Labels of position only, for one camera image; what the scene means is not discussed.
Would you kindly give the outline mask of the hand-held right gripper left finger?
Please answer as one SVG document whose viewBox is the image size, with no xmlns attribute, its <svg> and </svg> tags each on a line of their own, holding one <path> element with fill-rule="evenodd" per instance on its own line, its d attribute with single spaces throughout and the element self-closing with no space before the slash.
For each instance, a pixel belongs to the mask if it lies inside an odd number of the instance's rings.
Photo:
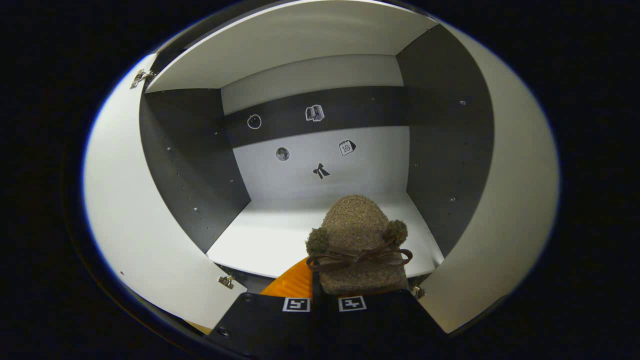
<svg viewBox="0 0 640 360">
<path fill-rule="evenodd" d="M 240 294 L 205 339 L 247 360 L 313 360 L 317 307 L 306 261 Z"/>
</svg>

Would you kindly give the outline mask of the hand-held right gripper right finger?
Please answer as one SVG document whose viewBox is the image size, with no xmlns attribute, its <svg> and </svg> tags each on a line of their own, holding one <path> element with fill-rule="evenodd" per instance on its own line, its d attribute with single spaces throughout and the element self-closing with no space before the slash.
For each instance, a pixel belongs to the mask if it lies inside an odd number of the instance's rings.
<svg viewBox="0 0 640 360">
<path fill-rule="evenodd" d="M 445 358 L 446 333 L 406 289 L 320 305 L 320 360 Z"/>
</svg>

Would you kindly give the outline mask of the brown fuzzy shoe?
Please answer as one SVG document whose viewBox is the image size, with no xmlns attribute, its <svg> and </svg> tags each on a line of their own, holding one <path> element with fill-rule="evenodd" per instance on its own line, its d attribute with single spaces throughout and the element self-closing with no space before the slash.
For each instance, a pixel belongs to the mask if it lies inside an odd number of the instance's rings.
<svg viewBox="0 0 640 360">
<path fill-rule="evenodd" d="M 370 198 L 339 198 L 306 240 L 306 266 L 330 296 L 369 296 L 407 289 L 405 267 L 413 253 L 403 248 L 409 228 L 388 219 Z"/>
</svg>

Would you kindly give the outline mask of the white cabinet door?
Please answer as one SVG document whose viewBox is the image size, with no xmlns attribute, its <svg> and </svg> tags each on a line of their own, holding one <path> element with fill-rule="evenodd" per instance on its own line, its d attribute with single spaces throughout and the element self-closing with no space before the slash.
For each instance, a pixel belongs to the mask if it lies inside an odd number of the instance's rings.
<svg viewBox="0 0 640 360">
<path fill-rule="evenodd" d="M 110 269 L 135 294 L 185 321 L 213 329 L 247 291 L 199 250 L 174 219 L 147 166 L 140 132 L 143 87 L 132 87 L 157 54 L 115 84 L 87 140 L 82 188 L 87 222 Z"/>
<path fill-rule="evenodd" d="M 562 189 L 553 130 L 530 87 L 498 55 L 448 22 L 487 83 L 493 155 L 478 206 L 452 251 L 423 281 L 419 303 L 449 337 L 498 307 L 535 268 Z"/>
</svg>

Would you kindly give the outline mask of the white shoe cabinet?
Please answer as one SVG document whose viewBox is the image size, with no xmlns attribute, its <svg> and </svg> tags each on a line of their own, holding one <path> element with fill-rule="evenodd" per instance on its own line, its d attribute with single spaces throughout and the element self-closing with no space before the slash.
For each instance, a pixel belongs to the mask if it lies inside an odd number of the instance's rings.
<svg viewBox="0 0 640 360">
<path fill-rule="evenodd" d="M 157 55 L 149 70 L 158 74 L 224 25 L 294 1 L 251 1 L 210 16 L 147 53 Z M 202 253 L 253 200 L 400 192 L 450 254 L 489 176 L 494 112 L 462 42 L 443 20 L 409 10 L 438 24 L 396 55 L 301 60 L 222 88 L 142 89 L 151 178 Z"/>
</svg>

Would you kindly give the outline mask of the white cabinet bottom shelf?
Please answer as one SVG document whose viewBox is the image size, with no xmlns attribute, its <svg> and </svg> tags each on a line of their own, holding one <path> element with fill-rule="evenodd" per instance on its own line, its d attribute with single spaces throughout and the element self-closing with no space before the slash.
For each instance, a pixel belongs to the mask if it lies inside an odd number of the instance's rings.
<svg viewBox="0 0 640 360">
<path fill-rule="evenodd" d="M 390 220 L 407 225 L 403 248 L 413 253 L 405 266 L 409 277 L 433 272 L 443 261 L 434 235 L 409 194 L 373 193 Z M 320 227 L 338 196 L 252 200 L 206 251 L 218 265 L 268 278 L 278 278 L 307 256 L 306 241 Z"/>
</svg>

